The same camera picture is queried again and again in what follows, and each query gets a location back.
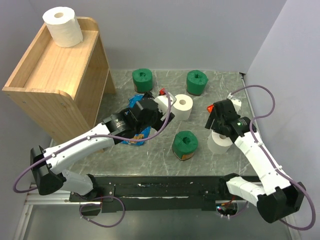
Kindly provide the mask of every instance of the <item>red object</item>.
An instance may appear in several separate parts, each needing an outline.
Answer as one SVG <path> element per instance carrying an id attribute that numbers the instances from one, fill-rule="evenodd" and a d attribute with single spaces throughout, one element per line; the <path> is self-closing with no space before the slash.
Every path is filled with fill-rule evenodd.
<path id="1" fill-rule="evenodd" d="M 166 93 L 165 93 L 165 89 L 162 88 L 162 89 L 159 91 L 159 95 L 162 96 L 162 95 L 165 95 L 165 94 L 166 94 Z"/>
<path id="2" fill-rule="evenodd" d="M 206 109 L 209 113 L 211 113 L 213 108 L 214 108 L 214 105 L 212 104 L 212 105 L 208 106 Z"/>

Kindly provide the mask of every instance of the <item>shelf top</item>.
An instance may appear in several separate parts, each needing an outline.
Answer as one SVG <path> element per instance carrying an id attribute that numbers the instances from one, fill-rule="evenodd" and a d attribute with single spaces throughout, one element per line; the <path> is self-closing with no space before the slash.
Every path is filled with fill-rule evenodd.
<path id="1" fill-rule="evenodd" d="M 51 39 L 23 87 L 58 89 L 75 99 L 99 32 L 82 31 L 82 34 L 83 42 L 67 48 L 57 46 Z"/>
<path id="2" fill-rule="evenodd" d="M 78 17 L 78 22 L 83 42 L 73 47 L 57 46 L 43 24 L 3 90 L 59 90 L 75 99 L 99 37 L 98 25 L 92 18 Z"/>

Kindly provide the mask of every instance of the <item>wooden shelf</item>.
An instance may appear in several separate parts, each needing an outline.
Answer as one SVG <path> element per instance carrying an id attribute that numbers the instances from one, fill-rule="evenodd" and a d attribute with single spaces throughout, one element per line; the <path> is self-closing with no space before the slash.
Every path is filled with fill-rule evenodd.
<path id="1" fill-rule="evenodd" d="M 78 22 L 83 42 L 69 48 L 44 24 L 2 89 L 58 144 L 92 128 L 103 93 L 116 92 L 97 23 Z"/>

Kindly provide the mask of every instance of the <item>cable tie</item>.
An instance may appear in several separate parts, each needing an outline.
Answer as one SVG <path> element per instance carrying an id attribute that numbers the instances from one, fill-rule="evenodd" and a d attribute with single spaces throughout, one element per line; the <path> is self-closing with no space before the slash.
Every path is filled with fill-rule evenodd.
<path id="1" fill-rule="evenodd" d="M 277 170 L 281 171 L 281 170 L 282 170 L 282 165 L 279 165 L 278 167 L 275 167 L 273 170 L 274 170 L 275 172 L 276 172 Z M 267 175 L 269 175 L 269 174 L 271 174 L 271 172 L 268 172 L 268 173 L 266 173 L 265 175 L 263 175 L 262 177 L 260 177 L 260 180 L 262 180 L 265 176 L 267 176 Z"/>
<path id="2" fill-rule="evenodd" d="M 232 99 L 234 96 L 231 94 L 231 92 L 229 93 L 229 95 L 226 97 L 227 99 Z"/>

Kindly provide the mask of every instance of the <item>orange label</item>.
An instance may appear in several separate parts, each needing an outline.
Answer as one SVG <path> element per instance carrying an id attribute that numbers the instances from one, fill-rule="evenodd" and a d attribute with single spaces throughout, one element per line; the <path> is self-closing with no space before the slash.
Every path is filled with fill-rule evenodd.
<path id="1" fill-rule="evenodd" d="M 143 139 L 145 135 L 139 134 L 138 136 L 134 136 L 133 139 Z M 131 144 L 136 144 L 137 142 L 135 141 L 129 141 Z"/>
<path id="2" fill-rule="evenodd" d="M 194 154 L 195 154 L 195 153 L 192 152 L 192 153 L 189 153 L 189 154 L 182 155 L 181 160 L 182 160 L 182 161 L 187 160 L 187 159 L 191 158 Z"/>

